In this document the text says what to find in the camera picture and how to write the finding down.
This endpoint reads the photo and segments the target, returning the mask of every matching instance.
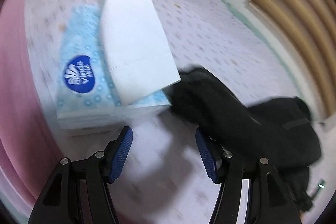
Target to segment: green trim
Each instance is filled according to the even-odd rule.
[[[244,16],[241,12],[239,12],[238,10],[236,10],[230,3],[227,3],[225,0],[221,0],[228,8],[228,10],[236,17],[238,18],[246,27],[248,27],[256,37],[258,37],[262,42],[264,42],[264,44],[271,50],[271,52],[275,55],[275,57],[278,59],[278,62],[280,63],[280,65],[284,68],[284,70],[287,72],[290,80],[292,81],[292,83],[294,84],[296,90],[299,93],[299,96],[301,98],[304,98],[299,85],[297,83],[296,78],[294,77],[294,75],[292,74],[291,70],[289,69],[289,67],[287,66],[287,64],[281,59],[281,57],[279,56],[279,54],[277,53],[277,51],[275,51],[273,49],[273,47],[269,44],[268,40],[263,36],[263,34],[246,18],[246,16]]]

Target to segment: white patterned fabric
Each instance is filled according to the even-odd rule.
[[[59,44],[61,34],[52,33],[60,32],[59,26],[66,24],[63,14],[68,13],[74,3],[92,4],[97,0],[28,0],[26,11],[35,1],[44,6],[35,5],[35,16],[26,13],[26,20],[34,18],[32,24],[39,26],[38,31],[27,29],[27,35],[32,39],[29,45],[31,70],[41,104],[62,152],[71,160],[84,159],[115,139],[120,128],[67,137],[56,121],[51,99],[53,88],[48,91],[56,72],[47,78],[42,68],[53,55],[51,45]],[[235,18],[221,0],[152,1],[177,66],[204,66],[245,104],[271,96],[298,95],[268,46]],[[43,15],[40,21],[36,20],[36,14]],[[44,65],[32,61],[32,57]],[[195,143],[196,127],[169,112],[132,127],[134,140],[130,153],[120,178],[110,186],[116,210],[138,223],[209,223],[219,185],[213,184],[206,174]],[[244,223],[247,193],[244,181],[237,223]]]

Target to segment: blue tissue package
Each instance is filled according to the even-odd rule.
[[[132,121],[170,106],[162,91],[122,106],[100,43],[99,8],[73,8],[60,47],[57,118],[63,129],[104,127]]]

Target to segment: white tissue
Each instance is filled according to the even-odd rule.
[[[123,105],[180,80],[152,0],[105,0],[101,40]]]

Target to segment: pink fabric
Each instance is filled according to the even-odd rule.
[[[0,13],[0,166],[33,205],[62,158],[41,111],[26,46],[25,0],[6,0]]]

